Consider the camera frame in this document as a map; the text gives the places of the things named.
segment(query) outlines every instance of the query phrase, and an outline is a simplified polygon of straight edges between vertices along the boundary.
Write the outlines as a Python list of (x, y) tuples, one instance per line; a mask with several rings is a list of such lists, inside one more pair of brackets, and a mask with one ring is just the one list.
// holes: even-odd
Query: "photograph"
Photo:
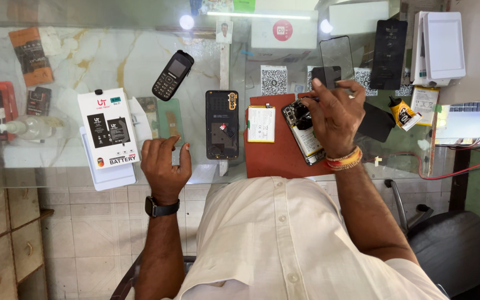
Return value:
[(233, 41), (233, 22), (216, 21), (216, 42), (230, 44)]

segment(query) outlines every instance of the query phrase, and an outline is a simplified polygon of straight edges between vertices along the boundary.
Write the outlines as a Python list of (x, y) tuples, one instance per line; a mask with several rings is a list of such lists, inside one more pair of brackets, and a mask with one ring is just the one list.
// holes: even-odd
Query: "glass screen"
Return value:
[(181, 74), (184, 72), (184, 69), (186, 69), (186, 67), (183, 64), (181, 64), (177, 59), (174, 59), (168, 71), (170, 71), (173, 75), (177, 77), (181, 77)]

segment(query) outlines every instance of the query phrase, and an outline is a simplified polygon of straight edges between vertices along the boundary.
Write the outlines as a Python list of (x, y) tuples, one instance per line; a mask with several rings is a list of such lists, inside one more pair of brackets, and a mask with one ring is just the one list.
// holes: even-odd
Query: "orange repair mat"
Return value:
[[(333, 174), (321, 163), (309, 166), (299, 145), (294, 139), (282, 109), (294, 102), (296, 95), (285, 94), (250, 98), (251, 105), (275, 106), (275, 142), (248, 142), (248, 130), (244, 131), (245, 161), (247, 177), (280, 176), (284, 178), (301, 178)], [(245, 111), (245, 122), (248, 122), (248, 110)]]

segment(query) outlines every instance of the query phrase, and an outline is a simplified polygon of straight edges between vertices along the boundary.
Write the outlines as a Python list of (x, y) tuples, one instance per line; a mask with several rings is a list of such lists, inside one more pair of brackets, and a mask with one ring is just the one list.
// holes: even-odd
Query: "smartwatch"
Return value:
[(147, 196), (145, 206), (146, 214), (148, 214), (151, 218), (173, 215), (179, 210), (180, 203), (181, 201), (177, 199), (177, 203), (166, 206), (158, 206), (153, 197)]

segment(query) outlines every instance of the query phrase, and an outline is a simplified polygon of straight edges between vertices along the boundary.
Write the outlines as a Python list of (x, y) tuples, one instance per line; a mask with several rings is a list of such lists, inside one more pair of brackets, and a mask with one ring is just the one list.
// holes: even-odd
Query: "laptop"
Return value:
[(436, 138), (478, 138), (480, 137), (480, 101), (452, 104), (445, 128), (437, 128)]

